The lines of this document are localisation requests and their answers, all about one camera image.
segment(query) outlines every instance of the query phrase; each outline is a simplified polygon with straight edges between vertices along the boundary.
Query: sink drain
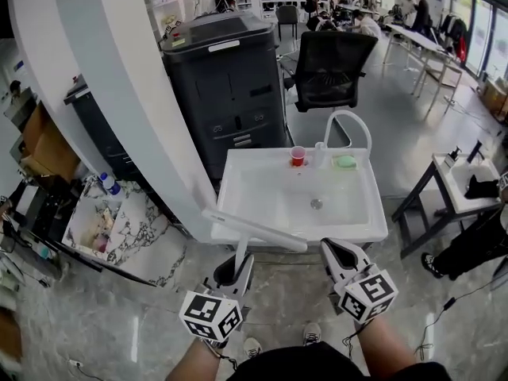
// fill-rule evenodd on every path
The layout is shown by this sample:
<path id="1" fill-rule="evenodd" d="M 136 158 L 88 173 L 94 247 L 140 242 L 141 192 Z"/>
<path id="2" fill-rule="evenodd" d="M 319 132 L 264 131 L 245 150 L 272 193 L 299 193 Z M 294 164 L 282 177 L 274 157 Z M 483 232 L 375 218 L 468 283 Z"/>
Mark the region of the sink drain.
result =
<path id="1" fill-rule="evenodd" d="M 310 207 L 314 210 L 320 210 L 323 207 L 323 201 L 321 199 L 312 199 L 310 201 Z"/>

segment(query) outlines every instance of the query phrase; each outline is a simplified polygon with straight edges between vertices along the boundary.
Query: green sponge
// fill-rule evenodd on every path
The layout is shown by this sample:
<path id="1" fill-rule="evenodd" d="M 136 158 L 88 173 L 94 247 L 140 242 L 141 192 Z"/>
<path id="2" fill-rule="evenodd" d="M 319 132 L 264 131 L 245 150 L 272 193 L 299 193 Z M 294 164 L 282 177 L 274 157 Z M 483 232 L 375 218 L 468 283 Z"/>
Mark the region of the green sponge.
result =
<path id="1" fill-rule="evenodd" d="M 355 171 L 357 169 L 354 156 L 334 156 L 332 157 L 332 165 L 335 169 L 346 171 Z"/>

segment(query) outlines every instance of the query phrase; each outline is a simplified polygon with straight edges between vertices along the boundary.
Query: black shorts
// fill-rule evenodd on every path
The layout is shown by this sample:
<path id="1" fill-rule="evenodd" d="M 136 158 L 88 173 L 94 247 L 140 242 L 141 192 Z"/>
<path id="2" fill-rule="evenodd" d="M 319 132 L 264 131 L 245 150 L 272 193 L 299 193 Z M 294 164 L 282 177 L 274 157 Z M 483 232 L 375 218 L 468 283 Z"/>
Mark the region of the black shorts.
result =
<path id="1" fill-rule="evenodd" d="M 371 379 L 335 348 L 321 343 L 308 347 L 279 348 L 264 352 L 242 363 L 229 381 L 291 381 L 315 379 L 361 381 Z M 391 381 L 451 381 L 445 368 L 438 363 L 415 364 L 395 374 Z"/>

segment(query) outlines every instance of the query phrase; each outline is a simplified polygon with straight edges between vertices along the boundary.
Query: faucet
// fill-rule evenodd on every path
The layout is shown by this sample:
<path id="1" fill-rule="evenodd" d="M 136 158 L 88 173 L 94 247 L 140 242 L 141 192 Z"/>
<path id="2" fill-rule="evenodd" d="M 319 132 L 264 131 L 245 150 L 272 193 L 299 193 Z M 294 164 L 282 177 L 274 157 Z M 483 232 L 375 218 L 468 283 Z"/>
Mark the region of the faucet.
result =
<path id="1" fill-rule="evenodd" d="M 477 141 L 476 141 L 476 145 L 475 145 L 475 147 L 474 147 L 474 148 L 473 148 L 473 150 L 471 151 L 471 154 L 469 154 L 468 158 L 466 159 L 466 161 L 468 162 L 468 164 L 470 164 L 470 163 L 474 160 L 474 158 L 475 158 L 476 154 L 479 154 L 479 155 L 482 157 L 482 159 L 483 159 L 483 160 L 485 160 L 485 157 L 484 157 L 484 156 L 483 156 L 483 154 L 479 151 L 479 149 L 480 149 L 480 147 L 481 147 L 481 146 L 482 146 L 482 143 L 481 143 L 479 140 L 477 140 Z"/>
<path id="2" fill-rule="evenodd" d="M 350 112 L 349 110 L 335 110 L 330 114 L 328 117 L 328 122 L 326 123 L 326 131 L 325 131 L 325 139 L 324 141 L 317 142 L 315 145 L 314 150 L 314 157 L 312 160 L 312 167 L 314 168 L 320 168 L 322 164 L 325 161 L 325 150 L 328 148 L 328 141 L 330 138 L 330 130 L 332 129 L 332 123 L 336 116 L 349 116 L 350 118 L 354 119 L 362 128 L 362 130 L 365 133 L 365 136 L 367 137 L 367 158 L 370 158 L 371 156 L 371 150 L 372 150 L 372 137 L 371 133 L 368 131 L 367 125 L 365 125 L 364 121 L 359 118 L 356 114 L 353 112 Z"/>

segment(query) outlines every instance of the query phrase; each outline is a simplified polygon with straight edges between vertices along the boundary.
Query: sink basin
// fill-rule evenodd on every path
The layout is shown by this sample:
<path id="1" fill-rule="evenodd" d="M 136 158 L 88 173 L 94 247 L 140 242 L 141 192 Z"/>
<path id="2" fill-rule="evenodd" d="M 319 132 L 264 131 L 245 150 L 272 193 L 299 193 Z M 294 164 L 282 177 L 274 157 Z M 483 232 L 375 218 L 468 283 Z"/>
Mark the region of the sink basin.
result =
<path id="1" fill-rule="evenodd" d="M 321 168 L 290 165 L 289 148 L 228 152 L 217 209 L 285 233 L 319 241 L 335 237 L 364 243 L 387 236 L 387 223 L 368 155 L 362 148 L 327 148 Z M 333 156 L 356 158 L 356 171 L 332 167 Z M 240 234 L 214 224 L 217 243 L 234 244 Z"/>
<path id="2" fill-rule="evenodd" d="M 468 154 L 459 154 L 455 165 L 450 169 L 444 164 L 446 154 L 433 154 L 432 157 L 452 200 L 453 208 L 458 214 L 501 205 L 498 198 L 466 199 L 464 197 L 473 175 L 476 175 L 479 182 L 499 179 L 499 173 L 491 160 L 485 159 L 480 164 L 478 160 L 473 160 L 471 164 L 468 164 L 466 161 Z"/>
<path id="3" fill-rule="evenodd" d="M 466 195 L 468 192 L 469 181 L 473 175 L 476 176 L 478 182 L 492 181 L 498 179 L 499 176 L 495 176 L 488 165 L 471 165 L 468 163 L 461 165 L 454 165 L 452 170 L 452 178 L 455 179 L 459 191 L 462 195 Z"/>

